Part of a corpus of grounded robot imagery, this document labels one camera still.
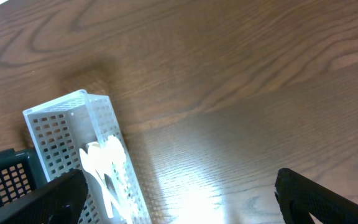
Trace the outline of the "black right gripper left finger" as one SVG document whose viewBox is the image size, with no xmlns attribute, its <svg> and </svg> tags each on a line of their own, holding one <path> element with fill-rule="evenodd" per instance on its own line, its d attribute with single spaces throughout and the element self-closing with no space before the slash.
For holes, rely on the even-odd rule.
<svg viewBox="0 0 358 224">
<path fill-rule="evenodd" d="M 0 208 L 0 224 L 77 224 L 88 196 L 84 173 L 74 169 Z"/>
</svg>

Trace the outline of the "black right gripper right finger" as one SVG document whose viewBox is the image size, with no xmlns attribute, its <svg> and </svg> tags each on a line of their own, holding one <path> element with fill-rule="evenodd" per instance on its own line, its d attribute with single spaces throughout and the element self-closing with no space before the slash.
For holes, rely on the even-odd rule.
<svg viewBox="0 0 358 224">
<path fill-rule="evenodd" d="M 275 197 L 286 224 L 358 223 L 358 204 L 289 169 L 278 171 Z"/>
</svg>

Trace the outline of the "white plastic spoon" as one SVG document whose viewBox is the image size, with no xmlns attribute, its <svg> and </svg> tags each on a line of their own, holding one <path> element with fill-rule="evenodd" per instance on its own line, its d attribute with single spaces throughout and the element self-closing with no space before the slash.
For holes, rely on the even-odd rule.
<svg viewBox="0 0 358 224">
<path fill-rule="evenodd" d="M 99 143 L 96 141 L 89 142 L 88 144 L 86 144 L 86 150 L 84 151 L 87 153 L 88 157 L 93 162 L 93 166 L 99 174 L 101 180 L 116 200 L 112 208 L 115 208 L 119 213 L 121 213 L 121 206 L 119 205 L 117 198 L 112 193 L 112 188 L 108 187 L 108 180 L 106 178 L 109 177 L 108 153 L 104 149 L 101 149 Z"/>
<path fill-rule="evenodd" d="M 105 207 L 106 214 L 107 214 L 108 218 L 113 218 L 114 213 L 113 213 L 112 206 L 113 206 L 114 202 L 116 202 L 115 198 L 111 195 L 110 191 L 108 190 L 106 185 L 101 180 L 99 174 L 97 173 L 96 169 L 93 166 L 93 162 L 90 160 L 87 153 L 82 148 L 79 148 L 79 154 L 80 154 L 81 165 L 82 165 L 83 169 L 87 173 L 89 173 L 92 177 L 94 177 L 96 179 L 98 185 L 101 187 L 104 207 Z"/>
<path fill-rule="evenodd" d="M 126 220 L 132 220 L 133 206 L 129 178 L 126 173 L 127 157 L 121 141 L 114 135 L 108 136 L 106 141 L 108 153 L 109 176 L 115 188 L 119 205 L 124 212 Z"/>
</svg>

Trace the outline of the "dark green plastic basket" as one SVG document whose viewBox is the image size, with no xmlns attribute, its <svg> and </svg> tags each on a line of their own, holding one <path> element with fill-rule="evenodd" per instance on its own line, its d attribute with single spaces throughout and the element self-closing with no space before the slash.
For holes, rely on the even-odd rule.
<svg viewBox="0 0 358 224">
<path fill-rule="evenodd" d="M 47 183 L 35 149 L 0 152 L 0 208 Z"/>
</svg>

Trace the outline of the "clear plastic basket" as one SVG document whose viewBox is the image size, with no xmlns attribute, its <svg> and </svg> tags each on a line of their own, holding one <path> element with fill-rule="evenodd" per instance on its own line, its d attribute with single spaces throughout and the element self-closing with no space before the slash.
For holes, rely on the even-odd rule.
<svg viewBox="0 0 358 224">
<path fill-rule="evenodd" d="M 151 223 L 107 95 L 77 90 L 23 115 L 48 181 L 83 171 L 88 196 L 79 223 Z"/>
</svg>

